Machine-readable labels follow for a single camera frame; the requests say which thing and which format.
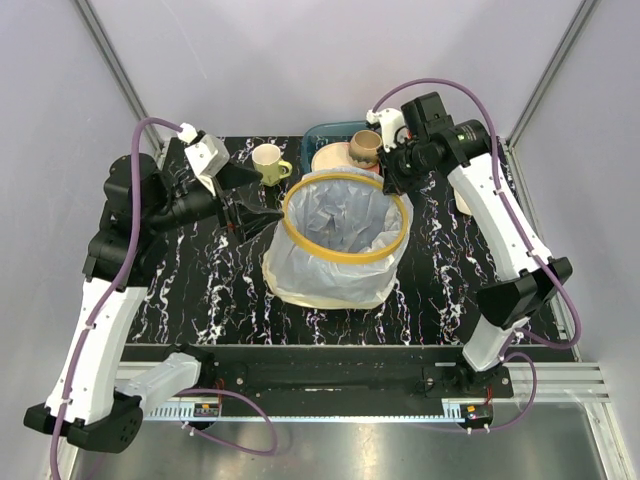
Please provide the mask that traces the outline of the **roll of cream trash bags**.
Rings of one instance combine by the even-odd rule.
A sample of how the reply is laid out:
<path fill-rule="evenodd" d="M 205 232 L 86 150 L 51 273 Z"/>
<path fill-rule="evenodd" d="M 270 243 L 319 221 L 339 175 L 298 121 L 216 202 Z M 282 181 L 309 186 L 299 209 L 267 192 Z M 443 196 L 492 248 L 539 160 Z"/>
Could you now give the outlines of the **roll of cream trash bags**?
<path fill-rule="evenodd" d="M 460 192 L 454 189 L 454 200 L 456 209 L 463 215 L 472 216 L 472 212 Z"/>

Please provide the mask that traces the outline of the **cream translucent trash bag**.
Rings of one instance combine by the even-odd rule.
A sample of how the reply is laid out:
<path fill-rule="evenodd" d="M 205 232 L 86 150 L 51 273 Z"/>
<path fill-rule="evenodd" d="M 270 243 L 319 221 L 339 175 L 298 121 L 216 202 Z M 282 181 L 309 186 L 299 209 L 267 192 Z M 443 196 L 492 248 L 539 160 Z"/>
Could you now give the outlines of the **cream translucent trash bag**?
<path fill-rule="evenodd" d="M 413 206 L 385 195 L 381 176 L 338 168 L 289 189 L 262 261 L 282 301 L 324 310 L 372 309 L 389 296 L 407 249 Z"/>

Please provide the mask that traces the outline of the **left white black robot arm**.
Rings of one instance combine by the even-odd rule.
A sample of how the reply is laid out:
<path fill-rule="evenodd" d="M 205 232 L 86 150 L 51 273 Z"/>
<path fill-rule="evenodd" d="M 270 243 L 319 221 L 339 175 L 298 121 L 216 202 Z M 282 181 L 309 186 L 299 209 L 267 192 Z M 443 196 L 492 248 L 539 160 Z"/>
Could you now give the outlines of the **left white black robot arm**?
<path fill-rule="evenodd" d="M 133 317 L 167 253 L 162 235 L 217 217 L 221 227 L 245 242 L 282 217 L 278 210 L 228 197 L 229 191 L 261 180 L 250 167 L 227 161 L 212 190 L 195 183 L 177 193 L 151 156 L 140 155 L 137 164 L 137 182 L 131 178 L 130 156 L 110 166 L 99 231 L 83 267 L 72 345 L 49 398 L 28 408 L 23 420 L 32 430 L 86 451 L 124 451 L 151 411 L 183 390 L 203 396 L 216 384 L 214 355 L 186 344 L 170 347 L 165 360 L 133 380 L 116 382 Z"/>

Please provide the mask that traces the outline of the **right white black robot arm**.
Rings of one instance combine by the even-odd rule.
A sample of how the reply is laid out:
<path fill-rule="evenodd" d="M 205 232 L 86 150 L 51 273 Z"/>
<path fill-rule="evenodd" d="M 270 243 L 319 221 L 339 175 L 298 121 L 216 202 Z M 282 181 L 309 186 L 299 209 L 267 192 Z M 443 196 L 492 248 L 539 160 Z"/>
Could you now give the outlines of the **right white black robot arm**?
<path fill-rule="evenodd" d="M 495 263 L 497 282 L 480 289 L 480 319 L 444 384 L 466 396 L 483 393 L 497 376 L 508 345 L 573 272 L 528 223 L 497 158 L 496 139 L 478 120 L 457 123 L 433 92 L 399 109 L 370 110 L 378 129 L 377 154 L 387 194 L 413 190 L 439 173 L 466 203 Z"/>

